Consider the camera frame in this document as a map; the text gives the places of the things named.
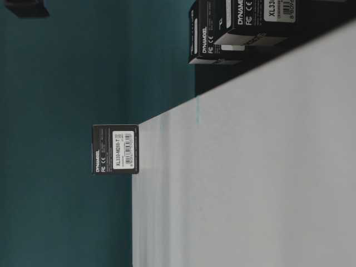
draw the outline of white label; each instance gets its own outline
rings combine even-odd
[[[223,51],[245,51],[245,46],[229,46],[229,45],[222,45],[221,50]]]
[[[112,132],[112,168],[135,168],[135,138],[133,131]]]
[[[265,0],[264,19],[269,22],[295,22],[295,0]]]
[[[231,0],[226,0],[226,28],[231,26]]]
[[[198,53],[198,19],[194,20],[194,54]]]

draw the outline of stacked boxes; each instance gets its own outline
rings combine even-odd
[[[293,36],[298,0],[196,0],[190,18],[190,64],[235,64]]]

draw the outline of dynamixel logo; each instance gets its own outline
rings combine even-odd
[[[100,150],[95,152],[95,167],[96,172],[100,172]]]
[[[244,24],[244,0],[238,0],[238,25]]]
[[[207,28],[202,29],[202,52],[206,53],[207,46]]]

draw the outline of black box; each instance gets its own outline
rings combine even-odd
[[[216,2],[216,45],[273,46],[296,33],[298,0]]]
[[[137,125],[93,125],[92,173],[139,173]]]
[[[19,18],[45,18],[50,16],[45,0],[4,0],[4,4]]]
[[[214,44],[215,3],[215,0],[196,0],[189,10],[189,64],[233,65],[246,57],[243,46]]]

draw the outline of dynamixel servo box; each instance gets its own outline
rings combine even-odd
[[[216,45],[273,46],[293,36],[298,0],[216,1]]]
[[[189,10],[189,64],[233,65],[246,57],[244,46],[214,44],[216,0],[196,0]]]
[[[93,174],[139,173],[139,127],[93,125]]]

